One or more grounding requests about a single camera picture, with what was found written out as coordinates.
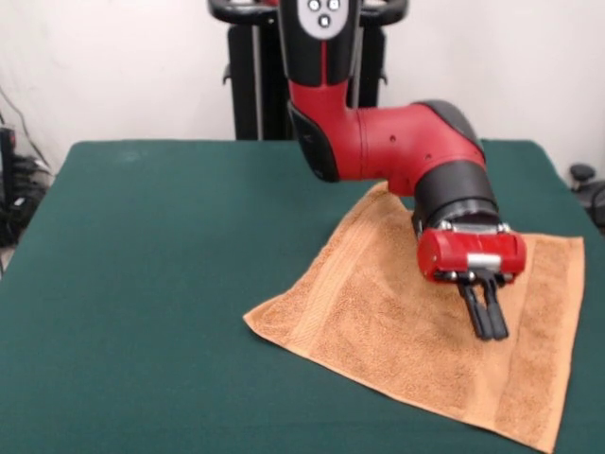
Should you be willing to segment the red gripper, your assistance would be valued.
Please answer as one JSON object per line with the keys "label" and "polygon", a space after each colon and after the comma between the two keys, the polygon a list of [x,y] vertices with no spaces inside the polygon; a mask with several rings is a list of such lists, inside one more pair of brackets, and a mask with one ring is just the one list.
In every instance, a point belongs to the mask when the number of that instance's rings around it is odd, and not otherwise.
{"label": "red gripper", "polygon": [[[493,273],[514,280],[525,270],[527,246],[521,235],[430,228],[420,235],[416,257],[421,274],[430,281],[454,281],[469,272],[478,275],[486,307],[479,302],[471,284],[458,283],[475,335],[482,341],[509,336]],[[492,273],[478,274],[480,271]]]}

